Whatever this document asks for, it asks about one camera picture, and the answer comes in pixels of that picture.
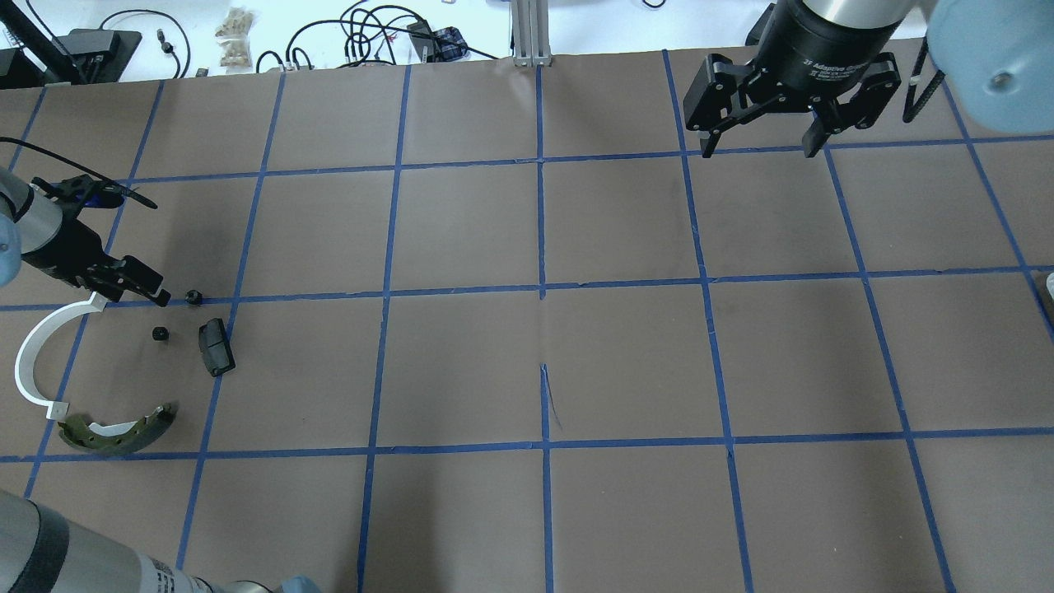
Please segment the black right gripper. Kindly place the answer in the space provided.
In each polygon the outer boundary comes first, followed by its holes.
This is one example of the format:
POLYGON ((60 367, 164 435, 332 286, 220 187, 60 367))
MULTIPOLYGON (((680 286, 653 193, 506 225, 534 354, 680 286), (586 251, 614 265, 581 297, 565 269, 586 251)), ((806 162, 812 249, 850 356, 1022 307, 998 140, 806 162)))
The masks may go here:
POLYGON ((745 63, 707 55, 683 97, 685 127, 711 158, 725 132, 769 113, 812 112, 802 150, 813 158, 832 136, 877 123, 899 88, 885 52, 903 20, 900 1, 775 1, 761 44, 745 63))

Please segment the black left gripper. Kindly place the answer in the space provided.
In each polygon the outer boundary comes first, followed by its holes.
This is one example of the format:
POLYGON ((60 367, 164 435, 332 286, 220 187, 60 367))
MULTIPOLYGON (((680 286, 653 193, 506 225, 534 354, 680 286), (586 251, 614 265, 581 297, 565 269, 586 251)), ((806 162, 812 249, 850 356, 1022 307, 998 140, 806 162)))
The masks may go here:
POLYGON ((121 301, 126 292, 156 307, 168 307, 172 300, 162 275, 135 256, 120 260, 117 278, 112 269, 117 260, 110 258, 100 236, 78 219, 63 219, 48 243, 24 253, 21 259, 69 286, 105 293, 105 299, 114 303, 121 301))

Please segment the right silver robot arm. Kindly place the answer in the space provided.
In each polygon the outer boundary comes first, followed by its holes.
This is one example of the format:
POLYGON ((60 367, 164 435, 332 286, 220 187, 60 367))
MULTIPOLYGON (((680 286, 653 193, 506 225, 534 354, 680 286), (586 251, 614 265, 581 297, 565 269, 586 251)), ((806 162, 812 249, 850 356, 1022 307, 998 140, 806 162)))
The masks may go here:
POLYGON ((914 1, 776 1, 737 64, 707 55, 683 97, 685 129, 711 157, 724 134, 767 114, 813 115, 806 156, 832 136, 873 127, 897 91, 911 123, 949 80, 972 119, 1009 134, 1052 131, 1050 1, 936 1, 907 78, 886 50, 914 1))

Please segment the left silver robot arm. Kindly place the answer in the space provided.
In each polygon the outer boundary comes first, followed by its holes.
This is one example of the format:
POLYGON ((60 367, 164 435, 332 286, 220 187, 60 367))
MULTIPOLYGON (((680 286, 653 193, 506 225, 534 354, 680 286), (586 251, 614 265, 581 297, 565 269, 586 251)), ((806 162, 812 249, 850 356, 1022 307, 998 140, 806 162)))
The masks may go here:
MULTIPOLYGON (((7 284, 30 265, 86 299, 50 312, 16 352, 16 390, 59 427, 64 442, 83 453, 117 457, 153 443, 175 419, 165 403, 147 416, 120 424, 99 424, 69 403, 43 395, 36 383, 39 353, 60 328, 99 314, 126 292, 165 307, 163 277, 132 256, 113 258, 101 238, 80 222, 86 207, 119 207, 137 193, 91 170, 60 181, 25 181, 2 173, 2 281, 7 284)), ((118 543, 52 507, 4 492, 2 495, 2 589, 4 592, 267 592, 258 581, 215 585, 118 543)))

